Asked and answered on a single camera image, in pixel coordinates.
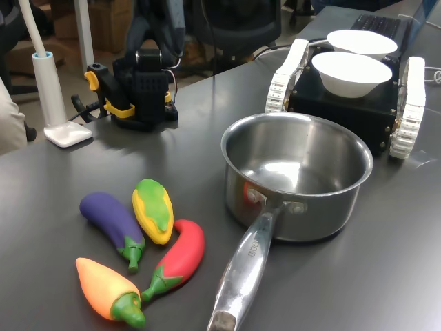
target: yellow bracket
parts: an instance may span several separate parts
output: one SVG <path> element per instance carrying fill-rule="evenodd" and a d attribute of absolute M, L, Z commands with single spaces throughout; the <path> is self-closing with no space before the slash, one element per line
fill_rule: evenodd
<path fill-rule="evenodd" d="M 106 109 L 108 112 L 112 113 L 113 115 L 119 117 L 120 119 L 126 119 L 128 117 L 135 115 L 135 106 L 130 104 L 130 108 L 126 110 L 119 110 L 118 108 L 115 108 L 112 106 L 112 104 L 106 99 L 106 104 L 104 105 L 104 109 Z"/>
<path fill-rule="evenodd" d="M 170 102 L 172 100 L 172 95 L 170 94 L 170 92 L 167 91 L 167 93 L 165 93 L 164 100 L 165 103 Z"/>
<path fill-rule="evenodd" d="M 98 78 L 96 77 L 95 73 L 92 71 L 87 71 L 84 74 L 84 77 L 89 81 L 89 89 L 91 91 L 97 91 L 99 89 L 99 82 Z"/>

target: saucepan handle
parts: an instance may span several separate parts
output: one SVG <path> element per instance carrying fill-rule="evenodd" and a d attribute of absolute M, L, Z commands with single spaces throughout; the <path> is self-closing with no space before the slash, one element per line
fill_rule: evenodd
<path fill-rule="evenodd" d="M 208 331 L 238 329 L 256 294 L 280 208 L 263 211 L 248 228 L 222 279 Z"/>

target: white lamp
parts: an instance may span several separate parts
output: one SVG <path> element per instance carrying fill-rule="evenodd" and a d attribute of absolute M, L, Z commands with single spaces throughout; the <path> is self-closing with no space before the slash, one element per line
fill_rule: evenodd
<path fill-rule="evenodd" d="M 44 134 L 48 140 L 60 147 L 69 147 L 89 139 L 92 131 L 75 122 L 66 120 L 60 81 L 55 68 L 54 56 L 46 52 L 30 8 L 29 0 L 19 0 L 21 12 L 28 28 L 36 53 L 32 55 L 35 78 L 39 90 L 41 108 L 46 126 Z"/>

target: red chili pepper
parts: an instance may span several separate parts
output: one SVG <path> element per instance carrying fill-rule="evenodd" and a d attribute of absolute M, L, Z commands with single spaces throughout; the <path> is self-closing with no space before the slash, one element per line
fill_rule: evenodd
<path fill-rule="evenodd" d="M 179 238 L 156 266 L 150 287 L 141 293 L 142 301 L 185 283 L 201 262 L 205 249 L 201 227 L 187 219 L 174 222 L 174 227 L 180 233 Z"/>

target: person's arm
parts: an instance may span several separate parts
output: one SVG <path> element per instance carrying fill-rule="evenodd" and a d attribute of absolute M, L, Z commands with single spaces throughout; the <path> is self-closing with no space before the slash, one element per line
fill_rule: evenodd
<path fill-rule="evenodd" d="M 0 155 L 26 146 L 25 115 L 12 102 L 0 79 Z"/>

